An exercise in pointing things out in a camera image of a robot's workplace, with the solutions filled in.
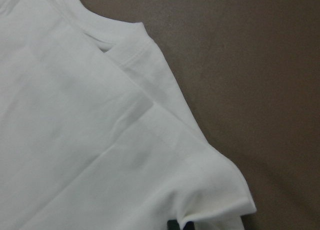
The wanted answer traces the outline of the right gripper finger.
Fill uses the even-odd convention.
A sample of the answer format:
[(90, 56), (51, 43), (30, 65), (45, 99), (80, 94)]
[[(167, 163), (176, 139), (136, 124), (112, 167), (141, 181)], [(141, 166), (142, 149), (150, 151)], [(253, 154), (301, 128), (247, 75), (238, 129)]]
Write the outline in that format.
[(167, 230), (193, 230), (194, 229), (194, 214), (185, 216), (167, 215), (166, 229)]

